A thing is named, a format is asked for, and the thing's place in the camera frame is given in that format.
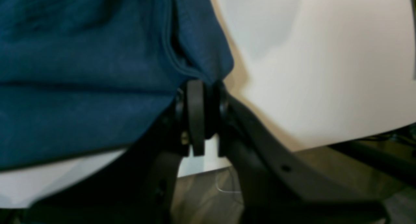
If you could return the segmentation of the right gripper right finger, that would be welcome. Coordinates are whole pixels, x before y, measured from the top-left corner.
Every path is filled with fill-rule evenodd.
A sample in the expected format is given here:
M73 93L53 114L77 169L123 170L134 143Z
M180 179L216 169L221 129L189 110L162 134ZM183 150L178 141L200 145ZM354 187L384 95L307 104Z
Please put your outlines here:
M382 202L312 169L275 138L222 82L205 85L208 128L235 168L241 224L388 224Z

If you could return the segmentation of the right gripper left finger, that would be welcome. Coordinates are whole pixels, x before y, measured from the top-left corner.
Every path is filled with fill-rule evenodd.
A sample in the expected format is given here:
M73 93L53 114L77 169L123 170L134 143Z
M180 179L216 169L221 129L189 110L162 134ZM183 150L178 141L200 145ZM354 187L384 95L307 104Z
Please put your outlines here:
M119 158L35 202L24 224L169 224L183 157L205 153L204 84L188 81L149 130Z

